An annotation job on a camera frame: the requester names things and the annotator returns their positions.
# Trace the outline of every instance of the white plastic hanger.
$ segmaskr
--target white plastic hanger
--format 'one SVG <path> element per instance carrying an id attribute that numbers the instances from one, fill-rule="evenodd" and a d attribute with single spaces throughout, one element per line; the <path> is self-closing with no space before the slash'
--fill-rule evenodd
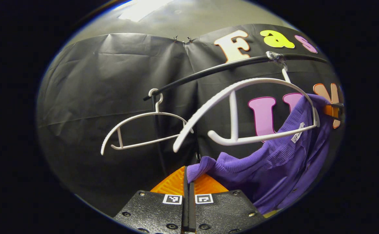
<path id="1" fill-rule="evenodd" d="M 181 130 L 179 136 L 176 138 L 174 144 L 173 144 L 173 151 L 176 153 L 179 148 L 182 145 L 183 140 L 185 139 L 186 135 L 188 135 L 189 130 L 197 123 L 197 121 L 201 118 L 201 116 L 207 112 L 210 108 L 212 108 L 215 104 L 220 102 L 222 99 L 226 98 L 227 96 L 230 96 L 230 119 L 231 119 L 231 138 L 225 139 L 219 136 L 215 131 L 210 130 L 208 132 L 208 136 L 215 141 L 216 143 L 220 145 L 242 145 L 242 144 L 249 144 L 249 143 L 255 143 L 255 142 L 261 142 L 266 141 L 270 139 L 285 137 L 289 135 L 294 135 L 299 132 L 303 132 L 309 129 L 312 129 L 314 127 L 319 127 L 319 117 L 316 109 L 314 108 L 314 105 L 312 103 L 312 100 L 310 97 L 298 86 L 291 84 L 288 74 L 283 69 L 282 70 L 283 76 L 286 80 L 279 80 L 279 79 L 273 79 L 273 78 L 252 78 L 243 80 L 240 82 L 237 82 L 235 84 L 232 84 L 216 95 L 214 95 L 211 99 L 209 99 L 204 105 L 199 108 L 194 115 L 188 120 L 188 123 L 183 127 Z M 287 131 L 287 132 L 279 132 L 269 135 L 263 135 L 263 136 L 251 136 L 251 137 L 238 137 L 238 117 L 237 117 L 237 100 L 236 100 L 236 91 L 238 89 L 241 89 L 243 87 L 258 84 L 258 83 L 276 83 L 276 84 L 283 84 L 286 86 L 289 86 L 293 89 L 296 89 L 298 92 L 300 92 L 302 95 L 304 95 L 308 101 L 311 104 L 311 107 L 313 109 L 313 125 L 312 126 L 306 126 L 304 128 Z"/>
<path id="2" fill-rule="evenodd" d="M 158 89 L 151 89 L 151 90 L 149 91 L 149 97 L 151 97 L 151 96 L 152 96 L 152 93 L 153 93 L 154 91 L 156 91 L 156 90 L 158 90 Z M 143 145 L 149 145 L 149 144 L 153 144 L 153 143 L 156 143 L 156 142 L 161 142 L 161 141 L 164 141 L 164 140 L 167 140 L 167 139 L 171 139 L 171 138 L 177 137 L 177 136 L 179 135 L 179 134 L 177 134 L 177 135 L 168 136 L 168 137 L 164 137 L 164 138 L 161 138 L 161 139 L 157 139 L 157 140 L 153 140 L 153 141 L 148 141 L 148 142 L 143 142 L 143 143 L 134 144 L 134 145 L 127 145 L 127 146 L 124 146 L 124 145 L 123 145 L 123 141 L 122 141 L 121 133 L 120 133 L 120 127 L 121 127 L 123 124 L 125 124 L 125 123 L 127 123 L 127 122 L 129 122 L 129 121 L 131 121 L 131 120 L 135 120 L 135 119 L 137 119 L 137 118 L 140 118 L 140 117 L 149 116 L 149 115 L 156 115 L 156 114 L 158 114 L 158 115 L 169 115 L 169 116 L 173 116 L 173 117 L 176 117 L 176 118 L 182 120 L 183 126 L 185 127 L 185 125 L 186 125 L 187 122 L 186 122 L 186 120 L 184 120 L 182 117 L 180 117 L 180 116 L 178 116 L 178 115 L 176 115 L 176 114 L 171 114 L 171 113 L 167 113 L 167 112 L 159 112 L 159 104 L 161 104 L 162 101 L 163 101 L 163 95 L 162 95 L 162 93 L 161 93 L 160 95 L 161 95 L 160 100 L 159 100 L 158 102 L 156 102 L 156 104 L 155 104 L 155 112 L 149 112 L 149 113 L 138 114 L 138 115 L 132 116 L 132 117 L 130 117 L 130 118 L 128 118 L 128 119 L 125 119 L 125 120 L 121 121 L 119 124 L 117 124 L 117 125 L 116 125 L 116 126 L 115 126 L 115 127 L 114 127 L 114 128 L 108 133 L 108 135 L 106 136 L 106 138 L 105 138 L 104 141 L 103 141 L 103 145 L 101 146 L 101 155 L 104 155 L 104 148 L 105 148 L 105 146 L 106 146 L 106 144 L 107 144 L 107 141 L 108 141 L 108 139 L 110 138 L 110 136 L 111 136 L 116 130 L 117 130 L 117 134 L 118 134 L 118 141 L 119 141 L 119 143 L 120 143 L 120 147 L 117 147 L 117 146 L 115 146 L 115 145 L 111 145 L 111 147 L 112 147 L 113 149 L 115 149 L 115 150 L 125 150 L 125 149 L 129 149 L 129 148 L 134 148 L 134 147 L 143 146 Z M 190 131 L 191 133 L 194 133 L 194 131 L 192 130 L 192 128 L 189 128 L 188 131 Z"/>

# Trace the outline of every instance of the purple knit garment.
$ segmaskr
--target purple knit garment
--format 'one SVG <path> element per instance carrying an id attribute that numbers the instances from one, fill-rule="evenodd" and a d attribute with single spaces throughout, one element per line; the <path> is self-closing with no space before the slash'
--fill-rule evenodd
<path id="1" fill-rule="evenodd" d="M 332 118 L 322 107 L 330 102 L 308 94 L 317 109 L 320 127 L 302 132 L 296 143 L 293 135 L 267 140 L 248 157 L 237 159 L 222 152 L 217 161 L 204 156 L 200 163 L 188 166 L 188 183 L 207 173 L 228 190 L 240 189 L 259 212 L 283 209 L 295 201 L 313 182 L 329 148 Z M 298 129 L 301 123 L 313 124 L 312 108 L 305 97 L 296 104 L 278 132 Z"/>

